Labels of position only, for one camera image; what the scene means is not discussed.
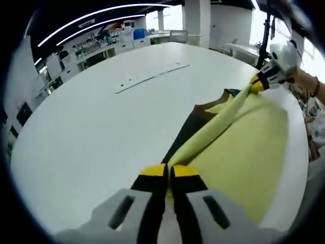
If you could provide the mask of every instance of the yellow fabric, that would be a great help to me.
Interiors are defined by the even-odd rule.
[[[242,90],[172,156],[168,163],[190,165],[207,187],[219,189],[259,223],[267,213],[282,171],[287,114],[278,104]]]

